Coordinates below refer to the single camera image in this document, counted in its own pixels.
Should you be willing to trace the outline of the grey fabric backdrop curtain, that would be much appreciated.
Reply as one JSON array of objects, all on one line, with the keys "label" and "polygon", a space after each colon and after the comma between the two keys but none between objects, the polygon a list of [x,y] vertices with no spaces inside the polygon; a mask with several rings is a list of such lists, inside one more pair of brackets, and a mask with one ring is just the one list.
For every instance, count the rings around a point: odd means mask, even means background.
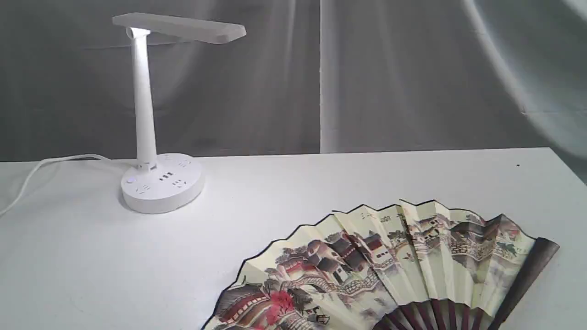
[{"label": "grey fabric backdrop curtain", "polygon": [[549,146],[586,162],[584,0],[3,0],[2,161],[135,157],[112,23],[130,12],[247,30],[149,37],[162,153]]}]

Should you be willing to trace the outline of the painted paper folding fan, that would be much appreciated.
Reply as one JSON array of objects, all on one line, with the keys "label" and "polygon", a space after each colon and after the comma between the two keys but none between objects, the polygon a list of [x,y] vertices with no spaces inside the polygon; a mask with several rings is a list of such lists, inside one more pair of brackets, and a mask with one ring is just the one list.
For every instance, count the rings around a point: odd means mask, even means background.
[{"label": "painted paper folding fan", "polygon": [[499,330],[558,252],[504,214],[359,205],[243,261],[204,330]]}]

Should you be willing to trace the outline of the white desk lamp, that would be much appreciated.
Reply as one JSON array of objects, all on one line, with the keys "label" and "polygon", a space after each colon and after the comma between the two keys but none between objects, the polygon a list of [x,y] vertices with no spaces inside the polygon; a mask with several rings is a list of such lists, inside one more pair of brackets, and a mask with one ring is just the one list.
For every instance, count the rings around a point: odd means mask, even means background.
[{"label": "white desk lamp", "polygon": [[157,153],[155,113],[150,84],[147,38],[152,32],[210,44],[226,44],[247,35],[243,25],[188,17],[125,13],[112,23],[131,40],[137,163],[120,186],[128,208],[147,215],[172,212],[203,191],[203,166],[182,153]]}]

